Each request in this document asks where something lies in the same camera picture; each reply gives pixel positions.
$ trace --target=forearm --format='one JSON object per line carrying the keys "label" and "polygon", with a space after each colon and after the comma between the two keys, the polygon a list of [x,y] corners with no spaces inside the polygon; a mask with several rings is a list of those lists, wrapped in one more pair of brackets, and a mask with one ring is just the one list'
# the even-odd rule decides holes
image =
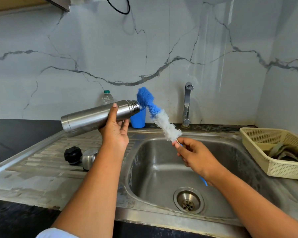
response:
{"label": "forearm", "polygon": [[253,238],[298,237],[298,221],[286,215],[227,169],[212,184],[230,203]]}
{"label": "forearm", "polygon": [[80,238],[112,237],[123,152],[102,147],[53,227]]}

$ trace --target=blue plastic tumbler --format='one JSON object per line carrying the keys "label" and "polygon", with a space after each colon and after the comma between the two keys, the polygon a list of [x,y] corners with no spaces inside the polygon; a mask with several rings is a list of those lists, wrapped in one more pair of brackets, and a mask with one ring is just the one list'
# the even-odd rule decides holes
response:
{"label": "blue plastic tumbler", "polygon": [[139,113],[130,117],[131,126],[133,128],[143,128],[145,126],[147,108],[140,109]]}

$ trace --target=black cable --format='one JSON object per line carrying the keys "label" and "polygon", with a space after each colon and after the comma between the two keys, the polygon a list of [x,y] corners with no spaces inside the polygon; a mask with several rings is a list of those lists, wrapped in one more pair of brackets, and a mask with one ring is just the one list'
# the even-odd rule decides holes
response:
{"label": "black cable", "polygon": [[119,13],[121,13],[121,14],[127,15],[127,14],[129,14],[129,12],[130,12],[130,4],[129,4],[129,0],[127,0],[127,5],[128,5],[128,11],[127,11],[127,12],[121,12],[121,11],[119,11],[117,8],[115,8],[115,7],[110,3],[109,0],[107,0],[107,2],[109,3],[109,5],[110,5],[112,8],[115,9],[115,11],[117,11],[117,12],[119,12]]}

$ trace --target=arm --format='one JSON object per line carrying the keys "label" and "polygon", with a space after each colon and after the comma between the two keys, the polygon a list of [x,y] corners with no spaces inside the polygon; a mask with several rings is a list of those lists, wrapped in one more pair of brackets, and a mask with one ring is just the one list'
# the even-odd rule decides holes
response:
{"label": "arm", "polygon": [[216,187],[254,238],[298,238],[298,221],[274,206],[222,166],[201,142],[178,138],[178,150],[188,167]]}
{"label": "arm", "polygon": [[120,168],[128,144],[128,120],[120,128],[117,109],[114,104],[101,130],[103,143],[92,168],[52,227],[80,238],[112,237]]}

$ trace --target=sink drain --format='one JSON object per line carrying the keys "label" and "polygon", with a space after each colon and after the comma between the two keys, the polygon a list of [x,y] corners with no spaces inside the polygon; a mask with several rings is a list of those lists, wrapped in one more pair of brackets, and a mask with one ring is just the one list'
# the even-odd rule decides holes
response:
{"label": "sink drain", "polygon": [[181,187],[173,195],[173,201],[179,210],[199,213],[204,208],[204,200],[201,194],[190,187]]}

